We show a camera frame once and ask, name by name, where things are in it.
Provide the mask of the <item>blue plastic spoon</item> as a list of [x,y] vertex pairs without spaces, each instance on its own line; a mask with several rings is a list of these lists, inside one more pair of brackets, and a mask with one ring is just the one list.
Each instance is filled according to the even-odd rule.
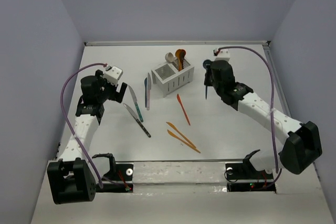
[[208,87],[212,86],[211,81],[211,61],[209,59],[203,62],[203,68],[206,70],[205,78],[204,78],[204,86],[205,86],[205,99],[207,99]]

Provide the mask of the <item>blue plastic knife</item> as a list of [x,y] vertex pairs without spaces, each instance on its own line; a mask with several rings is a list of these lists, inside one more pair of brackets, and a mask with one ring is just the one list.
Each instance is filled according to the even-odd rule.
[[148,79],[144,79],[144,104],[145,108],[147,108],[147,84],[148,84]]

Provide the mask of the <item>orange-red plastic spoon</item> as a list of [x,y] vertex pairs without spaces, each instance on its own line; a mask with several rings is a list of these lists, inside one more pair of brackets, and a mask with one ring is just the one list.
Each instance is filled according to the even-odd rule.
[[185,55],[186,55],[186,51],[184,49],[182,49],[180,54],[179,54],[179,71],[183,70]]

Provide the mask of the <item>beige long spoon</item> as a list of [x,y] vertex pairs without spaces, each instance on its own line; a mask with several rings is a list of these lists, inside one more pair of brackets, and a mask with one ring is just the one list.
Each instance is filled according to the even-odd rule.
[[165,54],[165,61],[171,63],[177,70],[179,69],[177,58],[171,52]]

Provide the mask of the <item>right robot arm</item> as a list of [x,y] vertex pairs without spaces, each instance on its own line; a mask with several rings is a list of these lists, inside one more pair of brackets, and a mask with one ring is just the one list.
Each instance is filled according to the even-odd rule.
[[282,144],[275,150],[254,150],[246,155],[241,166],[246,177],[253,178],[262,170],[277,167],[299,175],[322,155],[316,124],[302,123],[272,109],[252,88],[235,80],[228,61],[205,60],[203,67],[206,87],[213,87],[226,105],[258,122]]

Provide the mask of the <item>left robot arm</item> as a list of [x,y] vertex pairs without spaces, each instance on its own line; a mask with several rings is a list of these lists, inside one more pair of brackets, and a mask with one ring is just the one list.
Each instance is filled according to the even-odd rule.
[[93,136],[104,114],[107,100],[121,103],[127,84],[118,82],[123,74],[116,66],[106,66],[93,76],[81,79],[82,95],[79,98],[75,122],[68,126],[72,133],[65,150],[57,161],[50,162],[47,175],[55,204],[93,201],[103,179],[121,178],[115,158],[111,153],[89,154]]

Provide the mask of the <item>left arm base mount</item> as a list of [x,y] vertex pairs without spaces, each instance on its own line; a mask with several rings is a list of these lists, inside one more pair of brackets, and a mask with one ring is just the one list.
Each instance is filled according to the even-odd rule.
[[106,173],[103,178],[103,188],[96,186],[98,193],[132,193],[133,192],[132,163],[117,163],[115,172]]

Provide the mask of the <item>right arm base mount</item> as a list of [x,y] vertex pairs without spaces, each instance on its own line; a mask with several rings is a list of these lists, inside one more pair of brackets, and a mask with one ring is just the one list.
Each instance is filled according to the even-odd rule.
[[256,171],[248,168],[243,163],[226,163],[224,177],[227,181],[228,192],[253,192],[272,191],[276,192],[273,183],[273,174],[268,174],[264,170]]

